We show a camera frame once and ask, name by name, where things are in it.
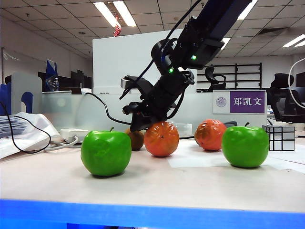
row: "white paper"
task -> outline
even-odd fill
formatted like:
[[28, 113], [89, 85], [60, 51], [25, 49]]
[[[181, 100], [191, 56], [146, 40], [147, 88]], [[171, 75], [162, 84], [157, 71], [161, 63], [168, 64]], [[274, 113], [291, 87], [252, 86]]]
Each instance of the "white paper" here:
[[[305, 173], [305, 165], [301, 164], [305, 156], [305, 146], [296, 145], [295, 147], [295, 151], [269, 151], [262, 165]], [[172, 168], [231, 166], [221, 150], [205, 152], [194, 140], [180, 141], [177, 150], [167, 158], [167, 161]]]
[[[46, 131], [51, 137], [57, 137], [60, 134], [51, 124], [51, 122], [42, 114], [28, 114], [20, 112], [17, 116], [28, 119], [33, 125]], [[36, 129], [27, 122], [27, 127], [20, 135], [14, 135], [16, 145], [26, 151], [43, 148], [48, 143], [49, 137], [42, 131]], [[0, 158], [19, 152], [11, 138], [0, 138]]]

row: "power strip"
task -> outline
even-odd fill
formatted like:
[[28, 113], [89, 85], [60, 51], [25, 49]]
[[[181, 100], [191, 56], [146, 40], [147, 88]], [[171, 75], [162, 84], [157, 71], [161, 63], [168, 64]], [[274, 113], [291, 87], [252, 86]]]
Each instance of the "power strip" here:
[[88, 130], [81, 129], [61, 129], [60, 135], [67, 142], [71, 143], [75, 140], [74, 136], [78, 137], [78, 142], [81, 143], [84, 140], [84, 137], [89, 133]]

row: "brown fruit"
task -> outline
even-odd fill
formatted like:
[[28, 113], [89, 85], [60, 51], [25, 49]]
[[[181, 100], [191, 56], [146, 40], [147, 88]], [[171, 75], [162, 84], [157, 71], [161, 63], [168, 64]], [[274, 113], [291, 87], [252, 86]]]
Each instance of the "brown fruit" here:
[[125, 130], [132, 142], [132, 151], [139, 151], [144, 145], [144, 134], [141, 131], [130, 132], [130, 129]]

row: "ceiling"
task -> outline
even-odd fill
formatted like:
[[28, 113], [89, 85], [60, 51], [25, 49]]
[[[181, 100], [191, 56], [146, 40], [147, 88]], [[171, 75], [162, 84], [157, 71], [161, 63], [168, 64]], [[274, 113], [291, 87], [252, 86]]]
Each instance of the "ceiling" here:
[[[89, 59], [92, 40], [111, 37], [113, 33], [113, 27], [95, 8], [96, 1], [100, 0], [2, 0], [1, 15]], [[121, 36], [170, 30], [195, 0], [124, 2], [137, 26], [122, 27]], [[197, 16], [201, 8], [198, 4], [189, 16]], [[188, 18], [178, 28], [183, 28]], [[257, 35], [263, 28], [286, 29], [279, 35]], [[305, 33], [305, 0], [258, 0], [245, 20], [237, 21], [229, 30], [226, 37], [232, 39], [217, 57], [305, 53], [305, 46], [282, 48], [302, 33]]]

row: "fluorescent light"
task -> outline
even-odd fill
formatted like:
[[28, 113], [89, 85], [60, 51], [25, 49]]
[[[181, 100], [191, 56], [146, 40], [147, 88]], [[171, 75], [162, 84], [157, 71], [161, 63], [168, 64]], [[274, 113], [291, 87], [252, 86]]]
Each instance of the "fluorescent light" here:
[[257, 0], [252, 0], [252, 2], [244, 9], [244, 11], [237, 18], [238, 20], [243, 20], [246, 18], [248, 13], [252, 10], [253, 6], [256, 4]]
[[136, 26], [132, 15], [129, 13], [123, 1], [113, 1], [113, 4], [128, 26]]
[[227, 45], [227, 43], [229, 42], [230, 39], [231, 39], [231, 37], [224, 37], [223, 38], [224, 45], [223, 45], [223, 47], [221, 47], [221, 50], [225, 48], [225, 46]]
[[295, 47], [301, 47], [303, 45], [305, 45], [305, 41], [302, 41], [302, 42], [298, 43]]
[[121, 26], [103, 2], [94, 2], [93, 4], [102, 13], [104, 18], [109, 22], [112, 27], [115, 27], [115, 25]]
[[302, 34], [301, 36], [298, 36], [297, 38], [295, 38], [292, 41], [288, 42], [286, 45], [283, 46], [283, 48], [290, 47], [291, 45], [294, 45], [295, 43], [299, 42], [300, 40], [302, 40], [304, 38], [305, 38], [305, 35]]

